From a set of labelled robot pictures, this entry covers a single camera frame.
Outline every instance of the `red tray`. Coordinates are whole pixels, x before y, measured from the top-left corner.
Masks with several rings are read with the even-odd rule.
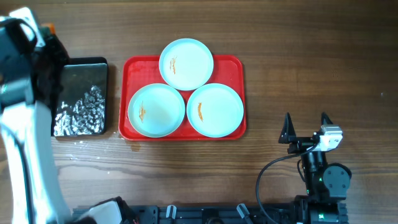
[[[132,126],[127,115],[127,108],[132,96],[140,88],[151,83],[164,83],[159,72],[160,56],[134,56],[127,60],[123,68],[123,83],[120,102],[119,132],[124,139],[132,141],[192,141],[192,140],[232,140],[240,138],[246,130],[246,113],[242,123],[230,135],[222,138],[209,138],[198,133],[189,123],[187,116],[173,133],[162,138],[149,138],[139,134]],[[221,83],[235,90],[244,101],[243,66],[233,55],[214,55],[213,74],[207,83]],[[187,104],[192,91],[178,91]]]

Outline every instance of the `wood grain surface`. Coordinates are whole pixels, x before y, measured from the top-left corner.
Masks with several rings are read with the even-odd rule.
[[[353,172],[350,223],[398,222],[398,4],[395,1],[0,1],[5,13],[30,6],[53,22],[71,57],[111,65],[108,131],[53,138],[58,178],[70,208],[115,196],[130,205],[256,203],[260,169],[287,154],[277,143],[290,112],[300,136],[326,111],[344,131],[328,162]],[[237,141],[129,142],[118,133],[124,62],[158,55],[190,37],[244,64],[248,129]],[[296,159],[261,182],[264,202],[305,194]],[[4,147],[0,223],[12,216]]]

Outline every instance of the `orange object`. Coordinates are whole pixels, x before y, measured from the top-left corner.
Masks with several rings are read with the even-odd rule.
[[[45,23],[42,24],[42,27],[48,27],[50,29],[50,32],[55,35],[55,26],[53,23]]]

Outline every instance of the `cable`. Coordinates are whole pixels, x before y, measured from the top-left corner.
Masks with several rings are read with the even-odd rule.
[[[260,185],[260,180],[261,180],[262,174],[266,171],[266,169],[268,169],[268,167],[270,167],[270,166],[273,165],[274,163],[279,162],[279,161],[283,161],[283,160],[285,160],[285,159],[290,159],[290,158],[293,158],[293,157],[298,157],[298,156],[306,155],[306,154],[312,152],[317,146],[318,146],[318,144],[312,146],[311,149],[309,149],[309,150],[307,150],[307,151],[305,151],[305,152],[302,152],[302,153],[300,153],[300,154],[294,154],[294,155],[290,155],[290,156],[285,156],[285,157],[281,157],[281,158],[279,158],[279,159],[276,159],[276,160],[274,160],[274,161],[271,161],[271,162],[268,163],[264,168],[262,168],[262,170],[260,171],[259,176],[257,177],[257,182],[256,182],[256,198],[257,198],[257,203],[259,204],[260,209],[261,209],[261,211],[263,212],[263,214],[265,214],[266,217],[267,217],[272,223],[278,224],[275,220],[273,220],[273,219],[268,215],[268,213],[266,212],[266,210],[265,210],[264,207],[262,206],[261,199],[260,199],[259,185]]]
[[[300,162],[301,162],[301,159],[297,161],[297,170],[298,170],[298,173],[300,174],[301,179],[303,180],[303,182],[305,182],[304,176],[301,173]]]
[[[32,191],[30,190],[30,179],[28,173],[28,166],[26,161],[26,156],[24,152],[24,145],[18,141],[17,135],[8,128],[5,124],[0,123],[0,127],[2,130],[8,132],[8,134],[14,139],[15,145],[18,148],[19,155],[21,157],[22,171],[24,173],[24,183],[25,183],[25,197],[26,197],[26,207],[27,207],[27,220],[29,224],[33,224],[33,199],[32,199]]]

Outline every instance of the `plate rim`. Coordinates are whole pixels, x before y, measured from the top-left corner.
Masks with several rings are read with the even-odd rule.
[[[165,135],[153,137],[153,136],[148,136],[148,135],[146,135],[146,134],[141,133],[140,131],[137,130],[136,127],[134,127],[134,125],[133,125],[133,123],[131,122],[131,119],[130,119],[130,106],[131,106],[132,100],[134,99],[134,96],[136,96],[139,92],[142,92],[143,89],[145,89],[145,88],[150,88],[150,87],[153,87],[153,86],[156,86],[156,85],[157,85],[157,86],[161,86],[162,88],[166,88],[166,89],[170,90],[171,92],[175,93],[175,95],[176,95],[177,98],[178,98],[178,101],[180,102],[180,106],[182,106],[182,109],[181,109],[182,112],[180,113],[179,120],[177,121],[178,125],[177,125],[177,127],[176,127],[175,129],[173,129],[171,132],[169,132],[169,133],[167,133],[167,134],[165,134]],[[127,117],[128,117],[128,120],[129,120],[129,122],[130,122],[132,128],[134,128],[134,130],[136,130],[139,134],[141,134],[141,135],[143,135],[143,136],[145,136],[145,137],[148,137],[148,138],[162,138],[162,137],[164,137],[164,136],[168,136],[169,134],[172,134],[175,130],[177,130],[177,129],[181,126],[182,121],[184,120],[184,117],[185,117],[186,109],[187,109],[187,107],[185,106],[185,102],[184,102],[184,99],[182,98],[182,95],[181,95],[175,88],[173,88],[173,87],[170,86],[170,85],[163,84],[163,83],[151,83],[151,84],[149,84],[149,85],[146,85],[146,86],[141,87],[139,90],[137,90],[137,91],[133,94],[133,96],[131,97],[131,99],[130,99],[130,101],[129,101],[129,105],[128,105],[128,107],[127,107]]]
[[[179,89],[179,88],[176,88],[175,86],[171,85],[170,82],[167,81],[167,79],[165,78],[165,75],[162,73],[162,70],[163,70],[162,64],[163,64],[163,61],[164,61],[164,57],[165,57],[166,52],[167,52],[171,47],[173,47],[174,45],[178,44],[179,42],[185,42],[185,41],[187,41],[187,40],[193,41],[195,44],[204,47],[205,52],[206,52],[206,55],[210,58],[211,63],[210,63],[210,67],[209,67],[209,69],[208,69],[208,74],[206,74],[206,78],[205,78],[205,81],[204,81],[203,83],[201,83],[200,85],[196,86],[195,88],[184,88],[184,89]],[[168,85],[170,85],[171,87],[175,88],[176,90],[181,90],[181,91],[192,91],[192,90],[196,90],[196,89],[202,87],[202,86],[205,85],[206,82],[210,79],[211,75],[213,74],[213,70],[214,70],[214,58],[213,58],[213,54],[211,54],[210,49],[209,49],[204,43],[200,42],[199,40],[195,40],[195,39],[192,39],[192,38],[181,38],[181,39],[177,39],[177,40],[175,40],[175,41],[169,43],[169,44],[163,49],[162,53],[160,54],[160,58],[159,58],[159,72],[160,72],[160,75],[162,76],[163,80],[164,80]]]
[[[235,95],[234,96],[234,98],[237,98],[237,99],[239,99],[240,101],[240,104],[239,104],[239,107],[241,107],[241,110],[242,110],[242,116],[241,116],[241,119],[240,119],[240,122],[239,122],[239,124],[238,124],[238,126],[234,129],[234,130],[232,130],[230,133],[228,133],[228,134],[225,134],[224,136],[216,136],[216,137],[214,137],[214,136],[209,136],[209,135],[207,135],[207,134],[203,134],[202,132],[200,132],[199,130],[197,130],[197,128],[195,127],[195,125],[193,124],[193,122],[191,121],[191,119],[190,119],[190,115],[189,115],[189,113],[188,113],[188,109],[191,107],[190,105],[192,104],[192,101],[193,100],[191,100],[191,99],[193,99],[195,96],[195,94],[198,94],[198,92],[199,91],[202,91],[201,90],[201,88],[204,88],[204,87],[207,87],[208,88],[208,86],[222,86],[222,88],[223,89],[227,89],[229,92],[231,92],[232,93],[232,95]],[[243,118],[244,118],[244,105],[243,105],[243,100],[242,100],[242,98],[239,96],[239,94],[235,91],[235,90],[233,90],[231,87],[229,87],[229,86],[227,86],[227,85],[224,85],[224,84],[221,84],[221,83],[209,83],[209,84],[206,84],[206,85],[203,85],[203,86],[201,86],[201,87],[199,87],[199,88],[197,88],[192,94],[191,94],[191,96],[189,97],[189,99],[188,99],[188,102],[187,102],[187,106],[185,107],[186,109],[186,114],[187,114],[187,118],[188,118],[188,121],[189,121],[189,123],[191,124],[191,126],[194,128],[194,130],[195,131],[197,131],[199,134],[202,134],[202,135],[204,135],[204,136],[206,136],[206,137],[209,137],[209,138],[223,138],[223,137],[225,137],[225,136],[228,136],[228,135],[230,135],[231,133],[233,133],[238,127],[239,127],[239,125],[242,123],[242,121],[243,121]]]

